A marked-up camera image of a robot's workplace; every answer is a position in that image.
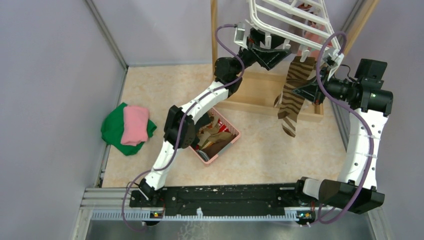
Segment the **white clip hanger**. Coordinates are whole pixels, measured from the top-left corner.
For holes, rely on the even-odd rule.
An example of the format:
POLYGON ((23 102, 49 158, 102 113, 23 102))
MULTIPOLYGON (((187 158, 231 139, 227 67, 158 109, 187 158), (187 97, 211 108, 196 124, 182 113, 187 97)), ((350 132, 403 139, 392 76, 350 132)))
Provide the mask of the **white clip hanger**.
POLYGON ((249 0, 248 23, 265 32, 264 46, 271 48, 271 35, 283 37, 280 45, 291 50, 300 62, 317 58, 324 44, 323 63, 340 66, 344 58, 343 46, 334 37, 327 6, 323 0, 249 0))

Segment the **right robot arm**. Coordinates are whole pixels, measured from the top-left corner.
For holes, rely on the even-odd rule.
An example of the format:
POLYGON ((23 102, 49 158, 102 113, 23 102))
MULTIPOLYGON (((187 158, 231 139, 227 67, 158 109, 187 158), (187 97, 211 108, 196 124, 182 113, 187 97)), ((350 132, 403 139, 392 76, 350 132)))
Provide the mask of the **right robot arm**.
POLYGON ((297 181, 293 200, 299 206, 311 202, 339 209, 348 206, 355 214, 380 207, 385 195, 377 191, 376 162, 385 124, 392 112, 394 96, 383 90, 384 61, 361 59, 354 77, 340 80, 332 67, 320 68, 319 78, 294 93, 321 104, 326 97, 341 101, 349 111, 350 132, 345 162, 337 180, 302 177, 297 181))

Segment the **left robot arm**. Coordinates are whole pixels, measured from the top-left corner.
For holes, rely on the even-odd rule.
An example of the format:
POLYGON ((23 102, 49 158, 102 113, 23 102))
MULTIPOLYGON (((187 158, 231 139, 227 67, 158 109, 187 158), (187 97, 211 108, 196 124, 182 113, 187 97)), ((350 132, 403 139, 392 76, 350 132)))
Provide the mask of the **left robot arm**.
POLYGON ((154 207, 160 202, 160 190, 165 185, 170 166, 181 149, 192 145, 198 120, 239 89, 246 68, 257 63, 266 70, 271 70, 289 56, 289 48, 279 48, 285 40, 282 36, 254 28, 245 35, 237 28, 234 41, 240 47, 235 53, 216 38, 216 42, 231 56, 219 57, 214 62, 214 81, 202 93, 182 106, 173 105, 169 108, 160 153, 150 172, 138 185, 141 200, 147 206, 154 207))

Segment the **maroon striped sock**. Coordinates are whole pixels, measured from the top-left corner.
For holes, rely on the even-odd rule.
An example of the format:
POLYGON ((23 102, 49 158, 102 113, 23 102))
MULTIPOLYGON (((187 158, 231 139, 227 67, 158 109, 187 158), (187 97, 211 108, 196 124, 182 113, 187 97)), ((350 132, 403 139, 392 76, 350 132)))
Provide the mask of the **maroon striped sock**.
MULTIPOLYGON (((307 13, 310 13, 310 14, 313 14, 313 15, 316 15, 316 16, 319 13, 318 9, 315 6, 312 6, 312 5, 309 5, 309 4, 306 4, 306 3, 298 4, 297 8, 304 11, 304 12, 307 12, 307 13)), ((304 19, 304 18, 297 16, 297 15, 292 15, 291 19, 294 20, 294 21, 297 21, 299 23, 302 23, 302 24, 307 24, 308 26, 310 26, 310 24, 316 24, 316 22, 304 19)), ((304 36, 304 33, 307 32, 306 30, 298 28, 298 27, 293 26, 293 25, 289 26, 289 31, 291 33, 297 35, 297 36, 304 36)))

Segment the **wooden rack stand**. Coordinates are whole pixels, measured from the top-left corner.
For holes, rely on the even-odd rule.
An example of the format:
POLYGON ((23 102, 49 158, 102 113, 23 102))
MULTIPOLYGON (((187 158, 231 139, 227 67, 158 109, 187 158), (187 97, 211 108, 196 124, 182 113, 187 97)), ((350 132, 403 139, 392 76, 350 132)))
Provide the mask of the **wooden rack stand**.
MULTIPOLYGON (((354 5, 342 28, 347 30, 345 57, 379 2, 380 0, 358 0, 354 5)), ((215 40, 218 12, 218 0, 210 0, 212 63, 218 58, 218 43, 215 40)), ((229 99, 218 103, 216 107, 276 117, 278 108, 274 108, 273 103, 286 82, 286 72, 274 74, 261 71, 246 71, 238 91, 229 99)), ((324 110, 324 104, 310 104, 299 113, 298 120, 319 123, 330 112, 332 111, 324 110)))

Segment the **pink sock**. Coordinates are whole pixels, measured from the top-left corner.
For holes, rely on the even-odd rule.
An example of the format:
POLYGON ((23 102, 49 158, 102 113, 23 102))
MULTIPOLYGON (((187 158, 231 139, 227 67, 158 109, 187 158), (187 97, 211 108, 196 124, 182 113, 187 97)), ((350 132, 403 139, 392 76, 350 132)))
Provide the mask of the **pink sock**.
MULTIPOLYGON (((311 23, 310 26, 313 27, 313 28, 319 29, 323 32, 326 32, 326 27, 324 25, 321 25, 321 24, 316 25, 315 23, 311 23)), ((319 43, 319 44, 324 43, 325 40, 326 40, 325 37, 322 37, 320 35, 317 35, 317 34, 314 34, 314 33, 308 32, 308 31, 306 31, 303 35, 306 39, 311 40, 315 43, 319 43)), ((315 58, 315 59, 318 57, 319 52, 320 52, 320 48, 314 49, 314 48, 309 47, 308 50, 309 50, 309 55, 308 55, 309 57, 312 57, 312 58, 315 58)))

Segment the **pink folded cloth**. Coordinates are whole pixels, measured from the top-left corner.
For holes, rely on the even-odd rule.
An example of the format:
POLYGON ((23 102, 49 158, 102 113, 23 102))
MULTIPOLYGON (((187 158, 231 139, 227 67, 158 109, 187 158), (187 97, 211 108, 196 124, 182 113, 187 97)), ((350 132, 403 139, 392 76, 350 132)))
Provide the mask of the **pink folded cloth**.
POLYGON ((127 105, 123 108, 122 145, 135 147, 148 140, 149 115, 149 110, 145 107, 127 105))

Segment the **green cloth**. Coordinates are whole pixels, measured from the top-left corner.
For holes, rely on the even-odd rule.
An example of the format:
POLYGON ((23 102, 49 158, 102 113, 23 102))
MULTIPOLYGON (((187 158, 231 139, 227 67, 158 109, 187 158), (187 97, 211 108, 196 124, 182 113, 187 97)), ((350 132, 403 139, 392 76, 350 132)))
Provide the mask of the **green cloth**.
POLYGON ((145 142, 141 142, 136 146, 130 145, 122 145, 121 138, 124 132, 124 107, 126 106, 134 106, 128 105, 125 102, 121 103, 116 109, 114 109, 103 121, 101 126, 101 137, 102 139, 111 146, 117 148, 122 154, 125 156, 132 156, 139 152, 145 142, 149 140, 149 138, 153 137, 155 130, 157 129, 157 125, 150 120, 147 124, 147 134, 148 140, 145 142))

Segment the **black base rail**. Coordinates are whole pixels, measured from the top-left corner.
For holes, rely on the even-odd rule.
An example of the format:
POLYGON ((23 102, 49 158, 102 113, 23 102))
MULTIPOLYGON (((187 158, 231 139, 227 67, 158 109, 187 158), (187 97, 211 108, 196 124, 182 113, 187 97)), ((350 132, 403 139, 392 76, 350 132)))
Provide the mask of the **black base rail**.
POLYGON ((316 221, 319 204, 301 196, 296 183, 169 186, 147 199, 131 191, 129 207, 146 210, 146 221, 316 221))

